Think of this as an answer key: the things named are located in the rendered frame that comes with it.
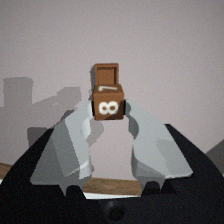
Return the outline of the brown cube with white digits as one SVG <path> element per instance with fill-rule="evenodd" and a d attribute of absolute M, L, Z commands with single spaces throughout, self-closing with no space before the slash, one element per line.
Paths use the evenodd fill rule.
<path fill-rule="evenodd" d="M 92 99 L 96 121 L 122 120 L 124 118 L 124 92 L 120 84 L 95 85 Z"/>

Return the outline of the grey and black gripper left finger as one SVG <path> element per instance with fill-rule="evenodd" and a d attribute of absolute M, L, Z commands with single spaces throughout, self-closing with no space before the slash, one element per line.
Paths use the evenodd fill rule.
<path fill-rule="evenodd" d="M 92 176 L 86 139 L 93 116 L 89 100 L 48 129 L 15 162 L 0 184 L 0 224 L 12 224 L 39 205 L 65 199 L 70 185 L 83 192 Z"/>

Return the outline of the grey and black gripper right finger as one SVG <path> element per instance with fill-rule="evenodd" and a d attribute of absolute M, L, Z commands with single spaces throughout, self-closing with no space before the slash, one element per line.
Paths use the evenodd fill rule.
<path fill-rule="evenodd" d="M 194 199 L 224 219 L 224 177 L 214 163 L 172 125 L 124 99 L 123 114 L 134 137 L 132 175 L 141 184 L 160 184 L 162 194 Z"/>

